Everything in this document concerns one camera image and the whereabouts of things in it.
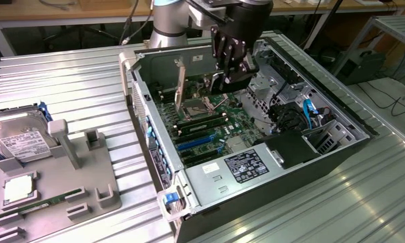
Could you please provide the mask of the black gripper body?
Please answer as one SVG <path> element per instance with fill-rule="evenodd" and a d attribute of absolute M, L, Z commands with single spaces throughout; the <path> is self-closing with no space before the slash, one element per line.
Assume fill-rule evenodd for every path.
<path fill-rule="evenodd" d="M 263 23 L 271 13 L 271 1 L 238 1 L 237 5 L 226 7 L 227 21 L 218 30 L 233 39 L 253 47 L 263 30 Z"/>

